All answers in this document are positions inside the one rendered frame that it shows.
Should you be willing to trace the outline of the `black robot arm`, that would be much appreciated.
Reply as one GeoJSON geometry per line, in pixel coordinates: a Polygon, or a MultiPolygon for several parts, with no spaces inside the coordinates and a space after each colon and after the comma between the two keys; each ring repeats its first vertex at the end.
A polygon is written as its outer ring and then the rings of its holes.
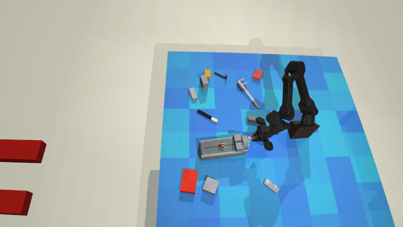
{"type": "MultiPolygon", "coordinates": [[[[301,123],[303,125],[316,125],[315,116],[318,114],[319,110],[317,109],[314,101],[309,96],[308,88],[304,78],[305,71],[305,63],[295,60],[291,60],[284,70],[284,75],[282,77],[282,105],[280,106],[278,112],[273,110],[266,116],[266,121],[274,127],[277,133],[285,130],[290,130],[291,125],[285,120],[291,121],[295,117],[295,109],[292,105],[294,80],[300,97],[298,107],[300,109],[300,112],[302,113],[301,123]],[[289,73],[291,75],[289,75],[289,73]]],[[[272,131],[270,131],[271,125],[267,126],[264,124],[260,124],[256,127],[257,133],[261,135],[262,138],[269,137],[273,133],[272,131]]]]}

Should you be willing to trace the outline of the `orange-brown rectangular block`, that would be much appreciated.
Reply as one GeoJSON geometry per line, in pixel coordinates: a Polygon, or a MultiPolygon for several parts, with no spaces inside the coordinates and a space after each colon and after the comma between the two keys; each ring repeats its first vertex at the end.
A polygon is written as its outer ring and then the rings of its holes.
{"type": "Polygon", "coordinates": [[[210,69],[205,69],[204,74],[206,75],[207,79],[211,78],[211,70],[210,69]]]}

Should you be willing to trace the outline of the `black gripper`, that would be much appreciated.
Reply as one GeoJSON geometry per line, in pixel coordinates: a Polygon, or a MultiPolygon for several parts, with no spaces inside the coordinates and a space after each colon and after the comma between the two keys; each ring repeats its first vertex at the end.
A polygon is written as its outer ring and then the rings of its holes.
{"type": "MultiPolygon", "coordinates": [[[[261,117],[257,117],[257,118],[255,118],[255,120],[256,120],[257,124],[266,125],[265,120],[261,117]]],[[[273,150],[274,147],[273,147],[272,142],[270,142],[269,138],[271,138],[274,135],[277,135],[278,133],[275,131],[274,127],[271,124],[269,124],[269,126],[271,126],[270,131],[272,131],[272,134],[269,137],[267,137],[267,138],[261,137],[258,134],[258,130],[256,130],[255,134],[252,137],[254,137],[254,136],[259,136],[259,137],[256,139],[253,139],[252,142],[264,142],[263,143],[264,148],[268,151],[271,151],[271,150],[273,150]]]]}

